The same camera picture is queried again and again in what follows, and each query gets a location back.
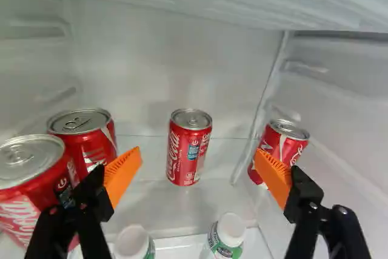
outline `small soda can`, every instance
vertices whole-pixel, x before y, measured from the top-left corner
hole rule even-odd
[[[291,167],[308,145],[309,138],[308,131],[300,129],[295,123],[285,119],[272,119],[264,129],[258,148]],[[248,175],[255,184],[263,183],[253,161],[248,165]]]
[[[47,121],[47,128],[65,142],[80,179],[117,158],[115,125],[104,109],[60,112]]]
[[[63,141],[52,135],[26,135],[0,146],[0,228],[27,247],[42,210],[71,196],[79,183]]]
[[[178,186],[198,182],[212,132],[212,118],[197,109],[178,109],[171,114],[167,148],[167,178]]]

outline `coca-cola logo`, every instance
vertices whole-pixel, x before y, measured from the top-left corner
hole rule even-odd
[[[210,140],[210,134],[207,133],[207,134],[205,134],[205,135],[202,137],[202,145],[206,145],[207,143],[209,143],[209,140]]]
[[[72,181],[73,186],[76,187],[79,183],[79,177],[75,169],[73,160],[67,162],[67,170],[69,171],[70,180]]]
[[[303,151],[303,145],[301,144],[298,148],[297,153],[295,153],[294,156],[291,158],[290,166],[294,166],[296,164],[297,159],[299,158],[300,155],[302,155],[302,151]]]
[[[175,181],[175,169],[178,162],[179,136],[170,131],[169,149],[167,153],[167,177],[171,181]]]
[[[26,247],[38,217],[39,212],[28,198],[0,203],[0,228],[14,235]]]
[[[67,178],[64,177],[64,178],[61,178],[60,180],[58,180],[58,182],[55,184],[55,188],[57,191],[61,191],[63,190],[63,188],[65,188],[67,185],[68,185],[68,181],[67,181]]]

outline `pull tab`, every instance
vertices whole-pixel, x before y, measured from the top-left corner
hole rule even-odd
[[[192,117],[190,120],[189,120],[189,125],[192,126],[192,127],[195,127],[198,125],[198,120],[195,118],[195,117]]]
[[[9,148],[5,153],[7,157],[7,164],[11,166],[24,164],[34,158],[34,155],[20,149],[17,146]]]
[[[65,123],[63,129],[64,130],[75,130],[79,127],[82,127],[84,124],[89,122],[91,118],[84,118],[84,117],[77,117],[74,118],[72,121],[68,121]]]

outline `white refrigerator wall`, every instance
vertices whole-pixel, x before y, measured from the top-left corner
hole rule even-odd
[[[84,102],[118,134],[166,135],[171,112],[203,109],[214,138],[247,138],[281,32],[152,8],[70,0],[74,68]]]
[[[77,104],[62,0],[0,0],[0,140]]]

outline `coca-cola can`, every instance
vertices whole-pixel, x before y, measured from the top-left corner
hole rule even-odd
[[[47,128],[65,142],[80,179],[97,165],[108,165],[117,158],[115,125],[107,110],[60,112],[47,121]]]
[[[295,165],[309,143],[308,131],[285,119],[272,119],[264,129],[258,148],[279,159],[287,167]],[[248,176],[257,185],[263,183],[253,160],[248,165]]]
[[[26,135],[0,146],[0,228],[27,247],[39,214],[71,196],[79,183],[63,141],[52,135]]]
[[[198,182],[212,132],[212,118],[198,109],[178,109],[171,114],[167,148],[167,178],[175,185]]]

